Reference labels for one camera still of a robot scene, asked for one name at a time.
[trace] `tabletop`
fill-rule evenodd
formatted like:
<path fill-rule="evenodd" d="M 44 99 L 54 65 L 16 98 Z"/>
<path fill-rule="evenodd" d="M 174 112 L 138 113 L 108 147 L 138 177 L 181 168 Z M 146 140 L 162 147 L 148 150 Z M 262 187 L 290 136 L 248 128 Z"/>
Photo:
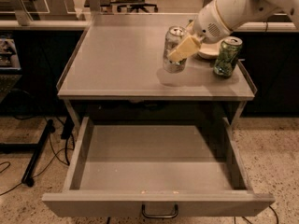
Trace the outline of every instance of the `tabletop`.
<path fill-rule="evenodd" d="M 213 73 L 213 60 L 194 55 L 178 74 L 163 69 L 164 39 L 195 14 L 95 16 L 62 83 L 62 99 L 252 100 L 237 66 L 230 78 Z"/>

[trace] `green can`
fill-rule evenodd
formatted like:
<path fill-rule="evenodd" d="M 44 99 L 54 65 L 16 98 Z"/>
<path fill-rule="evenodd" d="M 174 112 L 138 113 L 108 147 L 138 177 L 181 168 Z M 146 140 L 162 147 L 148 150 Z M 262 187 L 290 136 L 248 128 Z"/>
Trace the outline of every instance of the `green can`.
<path fill-rule="evenodd" d="M 220 52 L 214 64 L 214 72 L 222 77 L 230 77 L 238 60 L 243 42 L 240 38 L 228 36 L 221 42 Z"/>

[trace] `dark wall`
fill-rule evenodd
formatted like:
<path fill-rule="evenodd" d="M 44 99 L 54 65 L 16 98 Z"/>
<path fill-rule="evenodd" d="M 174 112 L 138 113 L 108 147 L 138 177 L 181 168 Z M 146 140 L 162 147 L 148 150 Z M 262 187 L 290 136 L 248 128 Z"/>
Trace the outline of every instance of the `dark wall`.
<path fill-rule="evenodd" d="M 0 111 L 64 113 L 64 104 L 57 98 L 56 84 L 81 34 L 81 31 L 14 31 L 22 67 L 22 78 L 16 87 L 25 92 L 12 92 L 1 104 Z"/>
<path fill-rule="evenodd" d="M 245 112 L 259 115 L 299 114 L 299 33 L 234 33 L 244 42 L 244 58 L 258 88 Z"/>

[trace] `can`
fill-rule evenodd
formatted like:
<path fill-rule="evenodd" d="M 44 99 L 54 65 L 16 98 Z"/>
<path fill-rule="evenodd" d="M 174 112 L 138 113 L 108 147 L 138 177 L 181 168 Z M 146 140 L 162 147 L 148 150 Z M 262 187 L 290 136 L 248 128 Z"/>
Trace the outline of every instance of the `can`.
<path fill-rule="evenodd" d="M 222 77 L 230 77 L 238 60 L 243 42 L 240 38 L 228 36 L 221 42 L 220 52 L 214 64 L 214 72 Z"/>
<path fill-rule="evenodd" d="M 183 59 L 179 62 L 172 62 L 168 57 L 168 53 L 175 48 L 179 42 L 185 37 L 187 31 L 181 26 L 171 26 L 165 35 L 165 45 L 164 45 L 164 69 L 169 73 L 178 73 L 185 69 L 186 60 Z"/>

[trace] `black metal stand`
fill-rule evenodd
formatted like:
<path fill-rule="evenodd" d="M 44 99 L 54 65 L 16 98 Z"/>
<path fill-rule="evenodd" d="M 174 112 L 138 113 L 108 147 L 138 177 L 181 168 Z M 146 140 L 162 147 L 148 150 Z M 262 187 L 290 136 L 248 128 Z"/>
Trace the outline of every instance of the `black metal stand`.
<path fill-rule="evenodd" d="M 26 168 L 26 171 L 21 179 L 21 182 L 23 184 L 26 184 L 28 187 L 32 187 L 35 183 L 33 177 L 32 177 L 32 172 L 34 171 L 36 167 L 36 162 L 39 158 L 39 155 L 41 151 L 43 150 L 43 147 L 47 141 L 47 138 L 50 133 L 53 133 L 55 131 L 53 127 L 53 120 L 50 119 L 47 122 L 47 125 L 41 134 L 39 141 L 37 144 L 0 144 L 0 150 L 9 153 L 13 151 L 30 151 L 33 150 L 34 154 L 32 155 L 31 160 L 28 163 L 28 166 Z"/>

